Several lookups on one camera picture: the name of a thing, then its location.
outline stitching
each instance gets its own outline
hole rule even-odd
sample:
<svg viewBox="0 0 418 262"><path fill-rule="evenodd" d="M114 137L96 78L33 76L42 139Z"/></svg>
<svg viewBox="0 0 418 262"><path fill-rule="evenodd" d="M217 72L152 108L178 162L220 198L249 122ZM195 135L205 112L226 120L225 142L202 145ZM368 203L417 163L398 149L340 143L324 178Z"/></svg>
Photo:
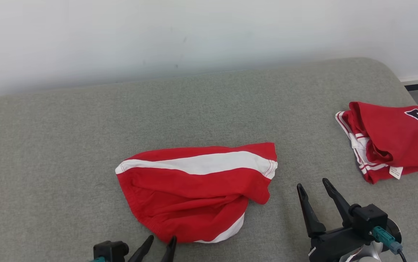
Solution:
<svg viewBox="0 0 418 262"><path fill-rule="evenodd" d="M273 166L273 164L272 164L272 162L270 161L270 159L269 159L268 163L269 163L268 169L267 169L267 170L266 170L266 172L264 173L264 176L265 176L265 177L267 177L267 172L270 170L270 167L272 167L272 166Z"/></svg>
<svg viewBox="0 0 418 262"><path fill-rule="evenodd" d="M270 173L272 173L272 171L274 171L274 166L275 166L275 165L274 165L273 160L272 160L272 169L270 170L270 172L269 172L268 174L266 174L266 177L267 177L267 176L269 176L269 175L270 175Z"/></svg>

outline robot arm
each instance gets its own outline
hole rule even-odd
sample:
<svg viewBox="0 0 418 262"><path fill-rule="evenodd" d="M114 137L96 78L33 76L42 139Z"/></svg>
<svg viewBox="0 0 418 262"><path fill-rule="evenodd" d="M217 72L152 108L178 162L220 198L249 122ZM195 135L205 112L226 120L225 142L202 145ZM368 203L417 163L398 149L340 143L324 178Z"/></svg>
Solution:
<svg viewBox="0 0 418 262"><path fill-rule="evenodd" d="M374 204L350 205L327 178L322 182L337 206L343 227L327 231L317 219L303 186L297 185L307 235L311 238L310 262L380 261L379 254L389 249L402 256L400 229L387 213Z"/></svg>

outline white fabric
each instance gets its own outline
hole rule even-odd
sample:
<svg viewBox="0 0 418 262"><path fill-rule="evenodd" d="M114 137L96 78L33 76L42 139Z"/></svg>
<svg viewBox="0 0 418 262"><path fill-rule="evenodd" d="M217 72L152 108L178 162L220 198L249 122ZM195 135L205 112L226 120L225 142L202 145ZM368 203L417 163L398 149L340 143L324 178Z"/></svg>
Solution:
<svg viewBox="0 0 418 262"><path fill-rule="evenodd" d="M150 167L176 169L193 175L206 175L244 167L257 170L266 178L272 179L275 176L277 165L278 163L276 161L265 159L257 154L247 151L237 151L162 161L129 159L123 161L115 169L115 172L116 174L120 174L133 167Z"/></svg>
<svg viewBox="0 0 418 262"><path fill-rule="evenodd" d="M335 115L335 120L337 120L337 122L340 124L340 126L350 139L351 147L353 148L353 151L356 155L356 162L359 164L359 169L361 170L361 172L363 174L366 174L368 170L378 170L385 166L388 166L387 164L372 163L367 159L366 146L367 142L369 141L369 138L364 137L364 135L361 133L354 134L351 131L351 128L348 126L348 124L344 121L343 113L343 111L338 112Z"/></svg>
<svg viewBox="0 0 418 262"><path fill-rule="evenodd" d="M198 242L198 243L206 243L206 244L209 244L209 243L217 243L217 242L220 242L220 241L223 241L223 240L227 240L230 237L233 237L234 235L237 234L237 232L243 226L244 214L245 213L243 213L242 216L237 221L235 221L231 227L229 227L227 230L225 230L224 232L220 233L216 238L214 238L214 240L209 241L209 242L204 241L204 240L198 240L198 241L195 241L195 242Z"/></svg>

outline teal connector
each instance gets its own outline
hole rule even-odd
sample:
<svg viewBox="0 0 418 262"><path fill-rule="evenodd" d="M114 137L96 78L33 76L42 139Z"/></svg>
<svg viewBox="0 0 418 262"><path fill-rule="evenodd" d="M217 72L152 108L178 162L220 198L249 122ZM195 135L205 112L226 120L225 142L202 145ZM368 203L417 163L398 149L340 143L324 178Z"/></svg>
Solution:
<svg viewBox="0 0 418 262"><path fill-rule="evenodd" d="M94 260L91 260L91 262L106 262L106 259L104 257L97 257Z"/></svg>
<svg viewBox="0 0 418 262"><path fill-rule="evenodd" d="M403 251L403 246L396 242L395 238L385 229L382 229L381 227L374 227L372 235L378 242L382 242L385 246L387 246L393 254L397 255L398 250Z"/></svg>

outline red fabric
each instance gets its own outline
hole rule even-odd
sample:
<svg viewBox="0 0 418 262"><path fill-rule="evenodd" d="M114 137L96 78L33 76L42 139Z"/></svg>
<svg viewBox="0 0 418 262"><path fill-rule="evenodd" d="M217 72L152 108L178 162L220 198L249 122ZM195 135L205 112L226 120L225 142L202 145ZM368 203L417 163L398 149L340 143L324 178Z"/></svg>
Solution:
<svg viewBox="0 0 418 262"><path fill-rule="evenodd" d="M418 171L418 106L385 107L351 102L343 120L356 136L370 138L366 145L368 161L388 165L367 170L367 182L375 184L380 179L393 178L389 166L403 167L402 175Z"/></svg>
<svg viewBox="0 0 418 262"><path fill-rule="evenodd" d="M277 160L273 143L237 148L162 149L139 153L129 159L154 163L239 151L253 153L272 163ZM267 187L271 180L251 168L204 175L166 168L136 166L123 172L119 168L117 177L131 211L163 242L169 242L173 235L178 242L212 241L244 214L248 199L258 204L265 204L269 199Z"/></svg>

